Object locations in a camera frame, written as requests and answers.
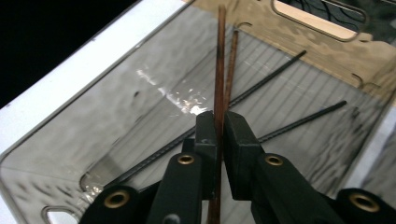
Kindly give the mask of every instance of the metal rod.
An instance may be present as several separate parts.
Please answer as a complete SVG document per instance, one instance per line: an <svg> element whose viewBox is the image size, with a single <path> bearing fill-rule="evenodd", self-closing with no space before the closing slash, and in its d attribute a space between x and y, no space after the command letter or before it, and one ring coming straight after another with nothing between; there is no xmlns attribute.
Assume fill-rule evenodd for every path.
<svg viewBox="0 0 396 224"><path fill-rule="evenodd" d="M309 121L312 121L314 119L318 119L318 118L322 117L323 115L329 114L329 113L331 113L331 112L343 107L346 104L347 104L347 101L341 101L341 102L339 102L339 103L337 103L335 105L332 105L332 106L329 106L329 107L327 107L325 109L322 109L322 110L320 110L319 112L317 112L315 114L312 114L312 115L310 115L308 117L305 117L303 119L299 119L299 120L297 120L297 121L295 121L295 122L293 122L293 123L291 123L291 124L289 124L289 125L287 125L287 126L285 126L283 128L280 128L280 129L274 131L274 132L268 133L265 136L260 137L258 140L259 140L260 143L264 143L266 141L269 141L270 139L273 139L273 138L275 138L277 136L280 136L283 133L286 133L286 132L289 132L289 131L291 131L291 130L293 130L295 128L298 128L301 125L306 124Z"/></svg>
<svg viewBox="0 0 396 224"><path fill-rule="evenodd" d="M263 78L260 82L252 86L250 89L247 91L244 91L242 94L240 94L238 97L236 97L234 100L230 102L230 107L233 107L234 105L238 104L239 102L245 100L248 98L249 95L251 95L254 91L271 81L274 77L277 77L280 73L282 73L286 68L297 62L301 57L303 57L306 54L306 50L303 50L301 53L297 54L295 57L293 57L290 61L284 63L282 66L277 68L273 73L270 75L266 76Z"/></svg>
<svg viewBox="0 0 396 224"><path fill-rule="evenodd" d="M218 138L218 155L217 155L217 171L215 198L209 201L207 211L207 223L220 223L221 208L221 163L222 163L222 131L224 121L224 51L225 51L225 14L224 5L219 6L219 27L218 27L218 51L216 57L216 81L215 81L215 105L214 119L215 129Z"/></svg>
<svg viewBox="0 0 396 224"><path fill-rule="evenodd" d="M236 46L238 44L238 33L239 31L233 31L233 40L231 44L230 61L228 63L228 74L227 81L225 83L225 95L224 95L224 109L228 109L230 105L231 92L233 90L233 70L235 69L236 59Z"/></svg>
<svg viewBox="0 0 396 224"><path fill-rule="evenodd" d="M230 108L233 108L236 106L238 103L244 101L246 98L249 97L250 94L254 93L257 91L260 87L264 86L267 84L271 79L276 77L277 75L281 74L284 70L286 70L288 67L290 67L292 64L297 62L303 55L306 54L306 51L302 51L298 55L294 56L290 61L284 63L282 66L278 67L273 73L268 75L267 77L263 78L260 82L256 83L254 86L249 88L248 90L244 91L242 94L238 95L235 99L231 100L230 102ZM183 142L185 138L188 138L192 136L195 133L195 126L188 129L186 132L166 144L165 146L161 147L157 151L155 151L153 154L139 162L136 166L130 168L123 174L119 175L116 177L114 180L109 182L104 186L105 189L117 185L122 182L126 182L129 179L131 179L132 176L137 175L139 172L141 172L143 169L145 169L147 166L158 160L161 156L166 154L167 152L171 151L175 147L177 147L180 143Z"/></svg>

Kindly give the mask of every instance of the black metal rod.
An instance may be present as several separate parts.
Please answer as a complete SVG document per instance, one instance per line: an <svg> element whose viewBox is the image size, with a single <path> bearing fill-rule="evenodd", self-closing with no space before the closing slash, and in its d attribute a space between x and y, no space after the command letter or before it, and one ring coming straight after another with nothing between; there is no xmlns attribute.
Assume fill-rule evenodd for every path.
<svg viewBox="0 0 396 224"><path fill-rule="evenodd" d="M323 115L327 115L329 113L332 113L333 111L343 107L346 104L347 104L347 101L341 101L341 102L339 102L339 103L337 103L335 105L332 105L332 106L329 106L329 107L327 107L325 109L322 109L322 110L320 110L319 112L317 112L315 114L312 114L312 115L310 115L308 117L305 117L303 119L299 119L299 120L297 120L297 121L295 121L295 122L293 122L293 123L291 123L291 124L289 124L289 125L287 125L287 126L285 126L283 128L280 128L280 129L278 129L276 131L268 133L265 136L260 137L258 140L259 140L260 143L264 143L266 141L269 141L270 139L273 139L273 138L275 138L275 137L277 137L277 136L279 136L279 135L281 135L283 133L286 133L286 132L289 132L289 131L291 131L291 130L293 130L295 128L298 128L301 125L306 124L307 122L310 122L310 121L312 121L314 119L318 119L318 118L322 117Z"/></svg>
<svg viewBox="0 0 396 224"><path fill-rule="evenodd" d="M294 56L290 61L284 63L282 66L278 67L273 73L270 75L266 76L263 78L260 82L249 88L247 91L244 91L242 94L237 96L235 99L231 100L230 102L230 108L234 107L241 101L245 100L248 98L253 92L267 84L269 81L271 81L274 77L278 76L281 74L283 71L285 71L288 67L290 67L292 64L297 62L301 57L303 57L306 54L306 50L303 50L301 53L297 54ZM119 175L116 177L114 180L110 181L108 184L105 185L105 189L109 188L111 186L117 185L121 182L128 181L131 179L132 176L137 175L140 171L145 169L147 166L152 164L154 161L158 160L161 156L166 154L167 152L171 151L175 147L177 147L180 143L184 141L185 138L188 138L192 136L195 133L195 126L188 129L186 132L181 134L179 137L175 138L165 146L161 147L157 151L155 151L153 154L139 162L136 166L132 167L131 169L127 170L123 174Z"/></svg>

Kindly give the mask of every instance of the black background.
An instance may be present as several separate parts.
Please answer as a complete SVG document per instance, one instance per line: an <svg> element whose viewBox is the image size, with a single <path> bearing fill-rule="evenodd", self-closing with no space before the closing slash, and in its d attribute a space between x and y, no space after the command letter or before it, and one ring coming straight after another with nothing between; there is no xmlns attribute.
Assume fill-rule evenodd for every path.
<svg viewBox="0 0 396 224"><path fill-rule="evenodd" d="M135 0L0 2L1 108L133 6Z"/></svg>

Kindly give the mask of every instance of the rusty metal rod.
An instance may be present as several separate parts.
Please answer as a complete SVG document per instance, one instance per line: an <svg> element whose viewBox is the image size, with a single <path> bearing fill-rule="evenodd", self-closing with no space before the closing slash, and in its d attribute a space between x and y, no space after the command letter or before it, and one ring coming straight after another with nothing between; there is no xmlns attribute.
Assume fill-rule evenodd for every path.
<svg viewBox="0 0 396 224"><path fill-rule="evenodd" d="M221 201L221 162L222 162L222 131L224 120L224 55L225 55L225 14L224 5L219 6L219 26L218 26L218 50L216 56L216 81L215 81L215 129L218 138L218 155L215 198L209 201L207 211L207 223L220 223L220 201Z"/></svg>
<svg viewBox="0 0 396 224"><path fill-rule="evenodd" d="M233 90L233 71L235 69L236 60L236 49L238 44L238 33L239 31L233 31L233 40L231 44L230 61L228 63L227 80L225 83L225 95L224 95L224 109L227 110L230 105L231 92Z"/></svg>

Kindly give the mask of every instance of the brass screw insert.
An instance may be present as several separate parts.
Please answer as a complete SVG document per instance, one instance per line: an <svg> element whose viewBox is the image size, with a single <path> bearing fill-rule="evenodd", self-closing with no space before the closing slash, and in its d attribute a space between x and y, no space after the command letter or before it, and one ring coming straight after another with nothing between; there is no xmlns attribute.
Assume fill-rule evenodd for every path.
<svg viewBox="0 0 396 224"><path fill-rule="evenodd" d="M188 164L192 164L194 162L194 157L189 156L189 155L183 155L180 156L177 159L178 163L183 164L183 165L188 165Z"/></svg>
<svg viewBox="0 0 396 224"><path fill-rule="evenodd" d="M379 205L370 197L360 194L360 193L353 193L349 195L349 200L359 209L364 210L366 212L378 212Z"/></svg>
<svg viewBox="0 0 396 224"><path fill-rule="evenodd" d="M105 198L105 206L108 208L119 208L129 201L129 193L123 189L117 190Z"/></svg>
<svg viewBox="0 0 396 224"><path fill-rule="evenodd" d="M267 157L265 157L265 161L271 165L276 165L276 166L283 164L282 159L280 159L277 156L267 156Z"/></svg>

